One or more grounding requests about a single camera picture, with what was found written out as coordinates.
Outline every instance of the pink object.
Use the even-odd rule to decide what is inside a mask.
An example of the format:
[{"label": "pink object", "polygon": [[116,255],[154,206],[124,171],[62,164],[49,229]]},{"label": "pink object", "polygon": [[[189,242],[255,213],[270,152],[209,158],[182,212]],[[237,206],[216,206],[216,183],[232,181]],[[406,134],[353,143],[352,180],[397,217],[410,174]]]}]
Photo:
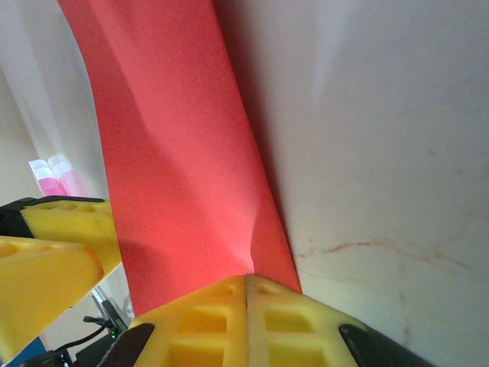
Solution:
[{"label": "pink object", "polygon": [[66,191],[60,182],[55,178],[54,172],[50,169],[49,164],[42,159],[30,161],[32,173],[36,177],[37,185],[44,196],[66,195]]},{"label": "pink object", "polygon": [[47,162],[53,170],[54,176],[58,179],[68,196],[90,196],[82,179],[78,173],[74,171],[70,161],[68,161],[64,155],[56,154],[49,158]]}]

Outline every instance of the red foam sheet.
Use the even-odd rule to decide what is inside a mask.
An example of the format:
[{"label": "red foam sheet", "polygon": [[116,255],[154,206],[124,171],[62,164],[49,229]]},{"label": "red foam sheet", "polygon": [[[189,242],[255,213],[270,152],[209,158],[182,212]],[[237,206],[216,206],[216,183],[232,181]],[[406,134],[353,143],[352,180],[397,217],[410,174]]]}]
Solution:
[{"label": "red foam sheet", "polygon": [[210,1],[59,0],[86,63],[136,314],[299,281]]}]

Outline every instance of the black cable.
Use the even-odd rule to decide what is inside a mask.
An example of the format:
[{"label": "black cable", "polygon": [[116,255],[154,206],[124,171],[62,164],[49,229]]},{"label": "black cable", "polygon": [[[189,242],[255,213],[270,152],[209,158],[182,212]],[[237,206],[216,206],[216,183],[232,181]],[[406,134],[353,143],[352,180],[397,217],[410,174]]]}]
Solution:
[{"label": "black cable", "polygon": [[59,347],[58,349],[56,349],[56,351],[61,350],[61,349],[68,349],[68,348],[71,348],[72,346],[79,346],[80,344],[88,342],[92,338],[95,338],[97,335],[99,335],[102,331],[104,331],[104,329],[105,329],[105,325],[103,325],[102,327],[100,327],[99,329],[97,329],[96,331],[94,331],[90,335],[85,336],[82,339],[75,340],[74,342],[67,343],[64,346]]}]

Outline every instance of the red paper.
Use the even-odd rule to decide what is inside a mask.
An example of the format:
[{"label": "red paper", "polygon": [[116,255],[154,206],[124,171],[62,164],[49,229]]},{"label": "red paper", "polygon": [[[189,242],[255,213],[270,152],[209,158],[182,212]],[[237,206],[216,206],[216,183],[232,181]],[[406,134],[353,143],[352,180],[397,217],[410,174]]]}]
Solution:
[{"label": "red paper", "polygon": [[136,314],[234,274],[300,290],[211,1],[59,0]]}]

